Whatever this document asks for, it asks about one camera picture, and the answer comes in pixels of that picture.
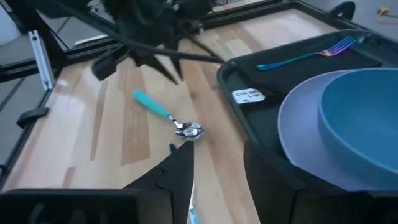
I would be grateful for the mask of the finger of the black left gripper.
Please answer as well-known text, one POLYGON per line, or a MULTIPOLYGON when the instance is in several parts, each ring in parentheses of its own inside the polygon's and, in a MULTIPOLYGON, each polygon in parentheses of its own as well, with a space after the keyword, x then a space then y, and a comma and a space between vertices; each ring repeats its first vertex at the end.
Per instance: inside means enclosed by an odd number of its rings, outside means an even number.
POLYGON ((178 84, 172 74, 153 55, 140 56, 135 50, 132 51, 132 59, 137 67, 146 65, 160 72, 165 78, 174 84, 178 84))
MULTIPOLYGON (((179 47, 179 39, 175 39, 173 41, 171 41, 169 43, 169 49, 170 50, 174 50, 174 51, 178 51, 178 47, 179 47)), ((179 77, 181 80, 184 80, 183 78, 183 73, 182 73, 182 69, 181 69, 181 65, 180 65, 180 59, 177 57, 171 57, 170 58, 176 72, 178 73, 179 77)))

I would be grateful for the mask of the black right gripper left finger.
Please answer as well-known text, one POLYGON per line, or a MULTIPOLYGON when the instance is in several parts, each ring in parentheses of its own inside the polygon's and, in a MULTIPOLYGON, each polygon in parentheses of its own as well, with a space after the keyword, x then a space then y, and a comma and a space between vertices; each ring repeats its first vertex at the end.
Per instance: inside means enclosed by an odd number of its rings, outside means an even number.
POLYGON ((187 141, 122 189, 0 193, 0 224, 186 224, 194 175, 187 141))

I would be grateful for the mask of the iridescent fork with teal handle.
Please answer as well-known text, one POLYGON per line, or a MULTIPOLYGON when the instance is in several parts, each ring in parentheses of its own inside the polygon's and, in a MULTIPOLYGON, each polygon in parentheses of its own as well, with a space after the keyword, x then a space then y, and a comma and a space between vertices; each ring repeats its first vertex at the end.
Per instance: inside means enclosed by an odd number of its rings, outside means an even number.
POLYGON ((305 58, 308 58, 308 57, 311 57, 311 56, 315 56, 315 55, 321 55, 321 56, 324 56, 324 57, 333 57, 335 55, 338 55, 338 54, 342 53, 346 49, 350 48, 352 45, 357 43, 357 41, 358 40, 356 38, 349 36, 349 37, 346 37, 346 38, 342 39, 341 41, 339 41, 338 43, 336 43, 335 45, 333 45, 329 49, 322 50, 320 52, 313 52, 313 53, 305 54, 305 55, 302 55, 302 56, 299 56, 299 57, 291 58, 291 59, 284 60, 284 61, 277 62, 277 63, 258 65, 257 69, 260 70, 260 71, 270 70, 270 69, 277 68, 279 66, 283 66, 283 65, 286 65, 288 63, 295 62, 295 61, 298 61, 298 60, 301 60, 301 59, 305 59, 305 58))

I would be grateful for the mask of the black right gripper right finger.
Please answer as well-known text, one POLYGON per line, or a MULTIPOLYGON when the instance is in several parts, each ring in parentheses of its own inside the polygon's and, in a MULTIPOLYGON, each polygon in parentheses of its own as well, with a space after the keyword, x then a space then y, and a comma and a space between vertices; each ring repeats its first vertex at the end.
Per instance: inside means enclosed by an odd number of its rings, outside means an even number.
POLYGON ((398 224, 398 192, 343 190, 251 141, 244 168, 261 224, 398 224))

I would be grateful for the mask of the white paper tag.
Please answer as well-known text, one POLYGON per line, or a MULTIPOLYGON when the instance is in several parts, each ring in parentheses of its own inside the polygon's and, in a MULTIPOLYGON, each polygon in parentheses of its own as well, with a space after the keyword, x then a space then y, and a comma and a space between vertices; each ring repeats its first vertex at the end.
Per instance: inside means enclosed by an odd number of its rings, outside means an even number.
POLYGON ((266 96, 255 88, 235 90, 231 94, 235 102, 239 105, 246 103, 257 103, 266 99, 266 96))

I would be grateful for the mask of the spoon with turquoise handle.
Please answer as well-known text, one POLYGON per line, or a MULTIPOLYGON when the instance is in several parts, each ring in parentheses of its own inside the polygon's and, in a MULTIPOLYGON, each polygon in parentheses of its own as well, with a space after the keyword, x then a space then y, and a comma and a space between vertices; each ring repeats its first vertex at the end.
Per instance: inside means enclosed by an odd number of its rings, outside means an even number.
POLYGON ((161 104, 153 100, 149 95, 145 94, 141 90, 134 90, 132 95, 136 101, 148 110, 151 110, 157 115, 173 122, 175 125, 175 134, 178 137, 187 141, 194 141, 203 137, 205 130, 200 124, 195 122, 178 122, 161 104))

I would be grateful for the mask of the black frame clamp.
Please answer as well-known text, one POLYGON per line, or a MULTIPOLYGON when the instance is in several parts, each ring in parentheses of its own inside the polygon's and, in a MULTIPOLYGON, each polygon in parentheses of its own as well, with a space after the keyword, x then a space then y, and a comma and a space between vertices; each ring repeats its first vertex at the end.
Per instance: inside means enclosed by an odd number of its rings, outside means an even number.
POLYGON ((356 10, 356 4, 353 1, 345 1, 334 8, 328 14, 331 17, 342 17, 347 20, 352 20, 356 10))
POLYGON ((39 107, 39 108, 35 108, 33 110, 26 111, 25 113, 22 113, 19 116, 16 124, 21 129, 25 129, 26 127, 30 126, 31 124, 34 124, 38 119, 47 116, 49 111, 50 111, 50 108, 48 108, 48 107, 39 107))

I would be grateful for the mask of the blue bowl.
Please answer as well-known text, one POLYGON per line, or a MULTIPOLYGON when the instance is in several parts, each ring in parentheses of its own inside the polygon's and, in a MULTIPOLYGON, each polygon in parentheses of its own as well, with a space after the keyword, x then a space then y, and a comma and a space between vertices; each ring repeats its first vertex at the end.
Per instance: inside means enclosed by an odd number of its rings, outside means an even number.
POLYGON ((354 70, 332 79, 318 101, 318 129, 345 171, 398 188, 398 68, 354 70))

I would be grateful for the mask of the white aluminium bar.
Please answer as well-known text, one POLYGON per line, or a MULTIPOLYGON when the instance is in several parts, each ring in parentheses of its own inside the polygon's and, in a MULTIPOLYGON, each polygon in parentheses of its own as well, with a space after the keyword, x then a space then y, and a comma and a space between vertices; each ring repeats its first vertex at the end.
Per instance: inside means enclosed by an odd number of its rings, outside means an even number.
POLYGON ((45 44, 37 30, 29 31, 28 35, 43 88, 45 91, 52 90, 54 87, 54 76, 45 44))

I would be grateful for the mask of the knife with turquoise handle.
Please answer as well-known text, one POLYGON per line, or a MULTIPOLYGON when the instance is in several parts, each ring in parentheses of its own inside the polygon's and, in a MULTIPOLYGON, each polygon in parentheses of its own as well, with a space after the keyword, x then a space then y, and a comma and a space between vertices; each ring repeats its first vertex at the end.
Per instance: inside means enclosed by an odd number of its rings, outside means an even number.
POLYGON ((190 203, 189 203, 189 209, 188 209, 188 215, 190 219, 191 224, 199 224, 197 215, 195 213, 195 207, 194 207, 194 196, 195 196, 195 184, 192 185, 192 191, 190 195, 190 203))

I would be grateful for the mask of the lavender plate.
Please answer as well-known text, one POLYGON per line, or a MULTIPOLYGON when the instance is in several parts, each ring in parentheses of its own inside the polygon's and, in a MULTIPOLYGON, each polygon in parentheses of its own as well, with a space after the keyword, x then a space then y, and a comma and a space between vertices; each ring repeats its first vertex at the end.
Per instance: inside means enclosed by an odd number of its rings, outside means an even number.
POLYGON ((318 129, 318 101, 334 78, 354 70, 338 70, 298 84, 283 100, 277 129, 288 160, 295 166, 348 191, 398 190, 385 188, 345 171, 329 153, 318 129))

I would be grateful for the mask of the dark green tray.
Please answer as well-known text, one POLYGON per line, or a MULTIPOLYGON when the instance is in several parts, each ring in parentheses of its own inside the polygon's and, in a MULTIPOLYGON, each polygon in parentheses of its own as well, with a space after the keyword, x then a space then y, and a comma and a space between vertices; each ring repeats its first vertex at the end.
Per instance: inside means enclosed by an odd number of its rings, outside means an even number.
MULTIPOLYGON (((338 32, 281 45, 272 49, 292 48, 294 51, 302 49, 306 52, 309 50, 320 52, 329 49, 349 36, 358 40, 357 43, 352 45, 349 49, 353 49, 382 62, 382 66, 378 68, 398 68, 398 42, 362 30, 340 30, 338 32)), ((290 92, 286 95, 265 94, 253 84, 249 83, 234 66, 229 64, 229 61, 218 70, 218 82, 221 89, 226 93, 249 139, 252 142, 258 143, 263 149, 267 149, 290 162, 280 143, 277 129, 280 106, 290 92), (247 88, 259 90, 266 96, 266 99, 257 103, 237 104, 231 93, 235 90, 247 88)))

